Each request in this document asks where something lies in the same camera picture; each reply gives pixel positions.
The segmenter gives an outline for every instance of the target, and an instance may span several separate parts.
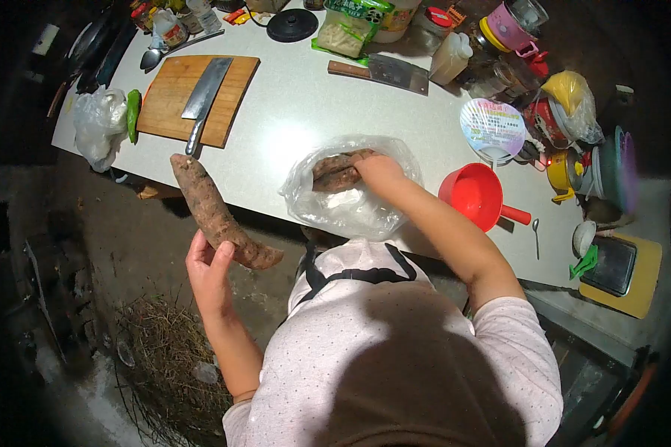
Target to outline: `apron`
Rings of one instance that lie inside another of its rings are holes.
[[[370,282],[371,284],[379,284],[381,282],[415,281],[417,278],[417,272],[415,271],[415,268],[410,265],[400,250],[398,250],[394,245],[388,243],[385,244],[385,248],[387,248],[388,253],[393,257],[393,260],[403,269],[403,272],[407,275],[407,277],[403,277],[389,268],[374,267],[368,270],[348,268],[341,270],[340,272],[333,273],[326,278],[325,275],[318,269],[318,267],[315,266],[315,258],[318,257],[318,254],[316,253],[315,244],[309,242],[306,245],[305,255],[303,256],[303,260],[301,261],[301,265],[299,266],[298,270],[304,270],[305,279],[311,289],[296,303],[295,306],[293,306],[293,310],[291,312],[295,311],[299,305],[313,299],[329,282],[335,280],[358,280]]]

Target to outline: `green snack bag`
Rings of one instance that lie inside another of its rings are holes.
[[[358,59],[393,5],[379,0],[325,0],[325,21],[318,47]]]
[[[142,106],[142,94],[134,89],[126,95],[126,129],[129,141],[136,144],[136,119],[139,117],[139,108]]]

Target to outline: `cleaver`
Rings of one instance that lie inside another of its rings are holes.
[[[368,58],[367,68],[330,61],[328,63],[328,73],[367,79],[396,86],[423,96],[428,95],[429,80],[426,69],[383,54],[371,54]]]
[[[192,133],[187,140],[187,155],[194,155],[194,152],[196,152],[199,140],[204,132],[206,118],[209,116],[209,111],[212,104],[214,104],[216,94],[219,92],[224,76],[229,71],[233,60],[232,57],[215,57],[211,59],[211,62],[209,62],[209,65],[207,65],[206,70],[204,70],[204,73],[194,87],[192,95],[189,96],[187,105],[184,106],[182,118],[195,120]]]

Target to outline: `hay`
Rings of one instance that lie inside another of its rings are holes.
[[[146,297],[125,310],[120,337],[132,348],[134,367],[121,363],[119,372],[136,397],[133,407],[168,445],[183,445],[186,440],[199,446],[225,446],[221,419],[232,398],[220,374],[215,384],[192,374],[198,362],[213,362],[197,318],[174,303]]]

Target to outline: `red funnel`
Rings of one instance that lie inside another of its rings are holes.
[[[500,215],[524,225],[532,221],[528,212],[502,204],[500,179],[482,163],[470,163],[449,174],[442,181],[437,196],[482,231],[494,227]]]

